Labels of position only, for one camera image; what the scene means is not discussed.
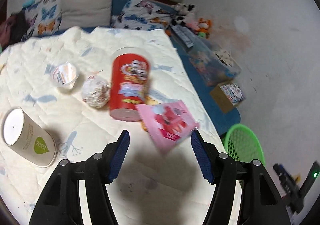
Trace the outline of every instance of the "white lid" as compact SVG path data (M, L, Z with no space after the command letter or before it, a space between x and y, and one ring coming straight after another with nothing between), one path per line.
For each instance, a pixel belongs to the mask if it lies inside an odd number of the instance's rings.
M24 114L21 108L15 108L5 117L2 125L2 137L4 142L11 146L21 135L24 123Z

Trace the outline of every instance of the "white pillow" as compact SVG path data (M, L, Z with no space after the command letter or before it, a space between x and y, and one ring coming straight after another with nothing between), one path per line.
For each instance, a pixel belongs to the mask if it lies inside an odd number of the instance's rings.
M26 8L25 18L30 26L22 41L31 36L52 35L61 22L61 0L42 0Z
M110 26L112 0L62 0L59 29Z

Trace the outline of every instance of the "screw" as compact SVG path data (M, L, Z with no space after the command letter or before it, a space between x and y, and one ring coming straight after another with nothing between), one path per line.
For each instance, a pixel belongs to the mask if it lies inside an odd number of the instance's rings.
M67 164L68 164L68 160L67 159L63 159L63 160L60 161L60 165L61 166L65 166Z
M222 159L227 159L228 155L226 153L222 152L222 153L219 154L219 157L222 158Z
M254 159L252 162L253 162L253 164L255 166L260 166L261 165L261 162L258 159Z
M93 158L96 159L96 160L99 160L101 157L102 157L101 153L96 153L96 154L93 155Z

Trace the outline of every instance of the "pringles can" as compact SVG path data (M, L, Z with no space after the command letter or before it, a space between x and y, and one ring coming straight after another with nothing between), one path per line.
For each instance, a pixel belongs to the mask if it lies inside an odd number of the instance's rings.
M6 113L1 135L8 147L39 167L49 167L55 160L57 148L53 137L20 107Z
M135 105L144 103L151 56L137 47L125 47L113 54L110 115L118 120L138 121Z

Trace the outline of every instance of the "cardboard box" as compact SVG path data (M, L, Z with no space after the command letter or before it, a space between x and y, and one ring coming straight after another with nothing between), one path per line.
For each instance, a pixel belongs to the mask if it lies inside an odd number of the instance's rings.
M241 102L233 104L227 97L227 95L221 89L221 86L232 83L231 81L219 83L211 92L210 95L214 101L218 104L223 113L228 113L235 107L238 107Z

